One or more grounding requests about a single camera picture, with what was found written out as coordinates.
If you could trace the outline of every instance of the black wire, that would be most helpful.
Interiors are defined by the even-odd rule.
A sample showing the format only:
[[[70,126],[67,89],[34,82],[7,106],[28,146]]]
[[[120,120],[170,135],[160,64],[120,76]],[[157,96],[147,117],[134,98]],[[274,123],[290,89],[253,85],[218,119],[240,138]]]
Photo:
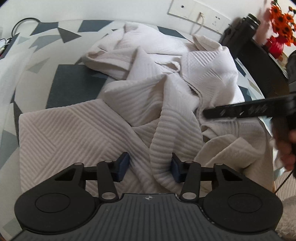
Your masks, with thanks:
[[[283,181],[283,183],[278,187],[278,189],[275,191],[277,193],[278,190],[285,184],[285,182],[288,180],[288,178],[292,175],[294,171],[291,171],[290,174],[286,177],[286,179]]]
[[[16,31],[18,25],[19,25],[20,23],[22,23],[23,21],[26,21],[26,20],[34,20],[34,21],[40,23],[40,20],[37,19],[37,18],[23,18],[22,20],[18,21],[17,24],[13,27],[13,29],[12,29],[12,31],[11,31],[11,37],[12,37],[12,38],[14,37],[14,34],[13,34],[14,30]]]

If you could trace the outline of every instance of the wall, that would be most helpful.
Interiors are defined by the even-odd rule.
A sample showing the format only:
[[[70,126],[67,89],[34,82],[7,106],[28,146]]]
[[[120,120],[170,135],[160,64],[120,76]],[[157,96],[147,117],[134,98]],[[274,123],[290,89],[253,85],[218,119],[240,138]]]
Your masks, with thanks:
[[[270,0],[199,1],[231,20],[248,13],[260,16],[270,6]],[[282,9],[293,5],[289,0],[278,1]],[[36,17],[43,22],[72,19],[127,20],[174,28],[186,33],[198,29],[192,22],[167,15],[170,4],[171,0],[8,0],[0,8],[0,26],[3,27],[3,37],[9,37],[14,24],[25,17]],[[200,34],[215,40],[220,37],[205,28]]]

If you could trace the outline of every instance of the power outlet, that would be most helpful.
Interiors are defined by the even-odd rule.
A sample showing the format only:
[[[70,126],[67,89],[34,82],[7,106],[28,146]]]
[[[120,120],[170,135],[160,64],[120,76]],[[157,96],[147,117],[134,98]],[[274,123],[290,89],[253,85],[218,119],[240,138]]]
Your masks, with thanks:
[[[199,24],[202,24],[202,13],[204,26],[221,34],[231,23],[230,19],[195,0],[174,0],[169,13]]]

